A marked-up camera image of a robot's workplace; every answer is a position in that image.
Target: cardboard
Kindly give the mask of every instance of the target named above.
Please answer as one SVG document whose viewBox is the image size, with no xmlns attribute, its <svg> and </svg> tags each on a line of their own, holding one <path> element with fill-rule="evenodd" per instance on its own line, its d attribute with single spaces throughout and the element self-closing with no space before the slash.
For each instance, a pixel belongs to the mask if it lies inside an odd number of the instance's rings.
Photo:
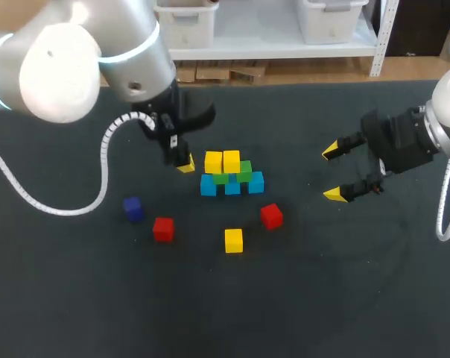
<svg viewBox="0 0 450 358">
<path fill-rule="evenodd" d="M 186 84 L 195 82 L 196 61 L 176 61 L 175 66 L 177 68 L 177 82 Z"/>
<path fill-rule="evenodd" d="M 247 82 L 248 84 L 261 84 L 267 70 L 265 60 L 237 60 L 233 61 L 231 78 L 233 80 Z"/>
<path fill-rule="evenodd" d="M 198 80 L 219 80 L 228 81 L 230 79 L 230 67 L 232 61 L 198 61 L 195 78 Z"/>
</svg>

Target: white storage bin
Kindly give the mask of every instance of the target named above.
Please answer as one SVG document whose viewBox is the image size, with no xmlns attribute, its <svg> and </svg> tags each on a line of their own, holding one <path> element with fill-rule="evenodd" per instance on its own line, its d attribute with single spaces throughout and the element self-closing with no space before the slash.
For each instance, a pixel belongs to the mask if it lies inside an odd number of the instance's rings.
<svg viewBox="0 0 450 358">
<path fill-rule="evenodd" d="M 369 0 L 297 0 L 298 17 L 305 43 L 347 43 Z"/>
<path fill-rule="evenodd" d="M 213 45 L 218 3 L 199 7 L 156 6 L 160 33 L 169 48 L 208 48 Z"/>
</svg>

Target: block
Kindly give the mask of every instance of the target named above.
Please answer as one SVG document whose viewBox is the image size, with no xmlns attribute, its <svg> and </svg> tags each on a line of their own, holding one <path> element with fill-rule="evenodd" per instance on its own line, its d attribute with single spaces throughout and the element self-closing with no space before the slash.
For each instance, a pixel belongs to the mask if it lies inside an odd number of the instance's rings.
<svg viewBox="0 0 450 358">
<path fill-rule="evenodd" d="M 229 183 L 225 186 L 225 195 L 240 195 L 240 183 L 237 181 L 236 174 L 229 175 Z"/>
<path fill-rule="evenodd" d="M 263 207 L 260 211 L 260 216 L 263 225 L 268 230 L 273 230 L 283 225 L 283 214 L 276 204 Z"/>
<path fill-rule="evenodd" d="M 243 252 L 243 233 L 241 229 L 225 230 L 225 252 L 227 254 Z"/>
<path fill-rule="evenodd" d="M 186 166 L 178 166 L 177 169 L 179 169 L 182 173 L 192 173 L 195 172 L 195 163 L 194 158 L 192 157 L 192 153 L 190 153 L 190 159 L 189 163 Z"/>
<path fill-rule="evenodd" d="M 213 184 L 225 185 L 229 183 L 229 174 L 213 174 Z"/>
<path fill-rule="evenodd" d="M 249 183 L 252 181 L 252 162 L 245 160 L 240 162 L 240 173 L 237 174 L 237 182 Z"/>
<path fill-rule="evenodd" d="M 139 198 L 124 199 L 124 211 L 126 212 L 127 220 L 130 222 L 140 222 L 144 220 L 144 210 L 142 209 Z"/>
<path fill-rule="evenodd" d="M 153 237 L 157 242 L 172 242 L 174 238 L 174 220 L 157 218 L 152 231 Z"/>
<path fill-rule="evenodd" d="M 261 194 L 264 192 L 264 178 L 262 172 L 253 172 L 252 181 L 248 183 L 249 194 Z"/>
<path fill-rule="evenodd" d="M 224 151 L 224 173 L 240 172 L 240 151 Z"/>
<path fill-rule="evenodd" d="M 205 153 L 205 173 L 221 174 L 222 153 L 221 151 L 207 151 Z"/>
<path fill-rule="evenodd" d="M 213 183 L 213 177 L 210 174 L 202 174 L 200 194 L 202 196 L 217 196 L 217 186 Z"/>
</svg>

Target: yellow block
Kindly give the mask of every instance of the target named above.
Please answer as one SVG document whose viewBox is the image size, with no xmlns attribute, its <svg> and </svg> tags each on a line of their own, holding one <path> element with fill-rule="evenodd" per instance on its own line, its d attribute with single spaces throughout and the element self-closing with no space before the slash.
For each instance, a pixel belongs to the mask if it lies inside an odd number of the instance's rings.
<svg viewBox="0 0 450 358">
<path fill-rule="evenodd" d="M 225 252 L 227 254 L 243 252 L 243 233 L 241 229 L 225 230 Z"/>
<path fill-rule="evenodd" d="M 206 151 L 205 153 L 205 173 L 222 174 L 222 152 Z"/>
<path fill-rule="evenodd" d="M 341 196 L 341 190 L 339 186 L 337 188 L 328 190 L 327 192 L 324 192 L 324 196 L 326 196 L 329 200 L 333 201 L 342 201 L 344 203 L 347 203 L 348 201 Z"/>
<path fill-rule="evenodd" d="M 240 151 L 224 151 L 224 173 L 240 172 Z"/>
<path fill-rule="evenodd" d="M 182 173 L 192 173 L 195 172 L 195 163 L 194 158 L 192 157 L 192 153 L 190 153 L 190 161 L 185 166 L 178 166 L 177 169 L 179 169 Z"/>
<path fill-rule="evenodd" d="M 323 154 L 324 159 L 328 160 L 328 158 L 325 157 L 324 154 L 329 153 L 330 151 L 335 151 L 336 149 L 338 149 L 338 141 L 335 141 L 334 143 L 332 143 L 328 149 L 326 149 Z"/>
</svg>

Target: table surface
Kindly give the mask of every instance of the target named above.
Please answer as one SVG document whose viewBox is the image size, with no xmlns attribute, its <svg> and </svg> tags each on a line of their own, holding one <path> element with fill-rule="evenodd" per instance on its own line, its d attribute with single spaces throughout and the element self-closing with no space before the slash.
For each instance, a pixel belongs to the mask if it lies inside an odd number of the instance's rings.
<svg viewBox="0 0 450 358">
<path fill-rule="evenodd" d="M 110 147 L 110 188 L 93 213 L 49 216 L 0 173 L 0 357 L 450 357 L 450 242 L 434 220 L 446 161 L 393 176 L 353 204 L 322 193 L 366 174 L 366 152 L 321 152 L 378 107 L 424 104 L 434 82 L 193 89 L 218 115 L 186 137 L 197 172 L 164 167 L 136 124 Z M 98 152 L 127 110 L 108 90 L 87 119 L 57 126 L 0 114 L 0 154 L 38 200 L 60 208 L 97 195 Z M 263 195 L 200 197 L 205 150 L 241 150 Z M 139 196 L 129 224 L 121 201 Z M 267 232 L 262 206 L 285 216 Z M 173 245 L 152 236 L 174 218 Z M 244 229 L 225 255 L 224 229 Z"/>
</svg>

